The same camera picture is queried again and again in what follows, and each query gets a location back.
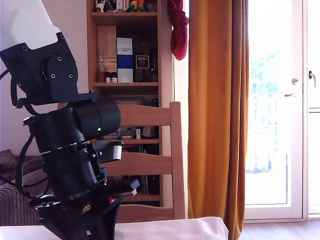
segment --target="blue and white box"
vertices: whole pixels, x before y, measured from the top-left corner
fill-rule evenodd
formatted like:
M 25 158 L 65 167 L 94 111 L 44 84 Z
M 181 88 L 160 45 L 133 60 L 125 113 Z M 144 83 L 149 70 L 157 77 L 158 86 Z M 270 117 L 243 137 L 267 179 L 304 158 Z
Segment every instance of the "blue and white box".
M 116 38 L 118 83 L 134 82 L 132 38 Z

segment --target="glass door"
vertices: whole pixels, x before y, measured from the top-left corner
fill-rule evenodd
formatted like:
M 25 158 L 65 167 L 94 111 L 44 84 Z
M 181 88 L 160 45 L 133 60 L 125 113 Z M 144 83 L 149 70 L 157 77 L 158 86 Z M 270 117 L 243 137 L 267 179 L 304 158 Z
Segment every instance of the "glass door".
M 249 0 L 245 219 L 302 217 L 302 0 Z

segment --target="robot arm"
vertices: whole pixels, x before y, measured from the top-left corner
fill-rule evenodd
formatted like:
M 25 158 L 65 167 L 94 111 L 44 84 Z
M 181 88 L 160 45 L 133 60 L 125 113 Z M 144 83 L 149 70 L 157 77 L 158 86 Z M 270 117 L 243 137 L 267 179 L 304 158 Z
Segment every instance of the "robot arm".
M 11 74 L 11 100 L 33 116 L 23 121 L 30 137 L 22 148 L 14 184 L 38 206 L 40 223 L 63 240 L 113 240 L 118 209 L 139 186 L 107 182 L 100 163 L 121 159 L 122 143 L 88 143 L 120 126 L 118 106 L 98 101 L 94 92 L 78 93 L 76 61 L 64 35 L 53 26 L 41 0 L 0 0 L 0 57 Z M 17 97 L 17 86 L 26 97 Z M 68 103 L 38 114 L 32 105 Z M 22 181 L 26 151 L 35 138 L 54 195 L 32 196 Z

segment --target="white door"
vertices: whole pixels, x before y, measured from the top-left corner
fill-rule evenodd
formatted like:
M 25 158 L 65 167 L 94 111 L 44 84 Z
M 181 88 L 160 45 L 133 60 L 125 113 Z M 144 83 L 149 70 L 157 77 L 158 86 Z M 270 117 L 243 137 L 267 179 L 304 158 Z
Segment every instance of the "white door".
M 303 1 L 248 8 L 245 219 L 302 218 Z
M 320 0 L 307 0 L 308 203 L 320 214 Z

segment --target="floor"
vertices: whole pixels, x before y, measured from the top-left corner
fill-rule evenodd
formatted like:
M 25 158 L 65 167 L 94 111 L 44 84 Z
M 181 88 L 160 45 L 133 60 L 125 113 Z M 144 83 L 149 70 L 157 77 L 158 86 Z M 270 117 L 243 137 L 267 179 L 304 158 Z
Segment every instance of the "floor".
M 245 224 L 239 240 L 320 240 L 320 221 Z

